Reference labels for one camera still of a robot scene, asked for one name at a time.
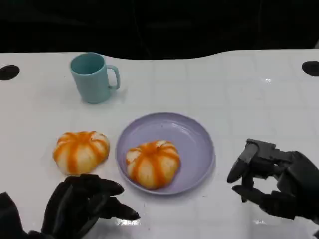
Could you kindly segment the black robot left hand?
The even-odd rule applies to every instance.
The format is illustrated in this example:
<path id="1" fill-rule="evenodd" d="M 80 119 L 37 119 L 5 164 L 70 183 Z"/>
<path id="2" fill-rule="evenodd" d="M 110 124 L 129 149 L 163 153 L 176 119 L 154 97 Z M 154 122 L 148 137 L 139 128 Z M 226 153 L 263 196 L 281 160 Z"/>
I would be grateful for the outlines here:
<path id="1" fill-rule="evenodd" d="M 55 239 L 81 239 L 100 219 L 137 220 L 140 215 L 122 204 L 124 188 L 98 175 L 68 176 L 51 195 L 41 231 Z"/>

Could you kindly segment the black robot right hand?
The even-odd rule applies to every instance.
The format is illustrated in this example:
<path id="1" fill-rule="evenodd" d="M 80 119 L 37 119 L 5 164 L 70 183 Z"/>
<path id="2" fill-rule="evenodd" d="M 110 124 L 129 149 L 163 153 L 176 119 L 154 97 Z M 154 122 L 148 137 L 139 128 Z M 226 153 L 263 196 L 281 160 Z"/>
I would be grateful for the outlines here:
<path id="1" fill-rule="evenodd" d="M 254 178 L 277 180 L 277 190 L 270 194 L 254 188 Z M 250 201 L 265 213 L 294 219 L 303 217 L 319 222 L 319 170 L 298 151 L 281 151 L 275 144 L 248 139 L 232 166 L 228 183 L 241 180 L 232 190 L 242 202 Z"/>

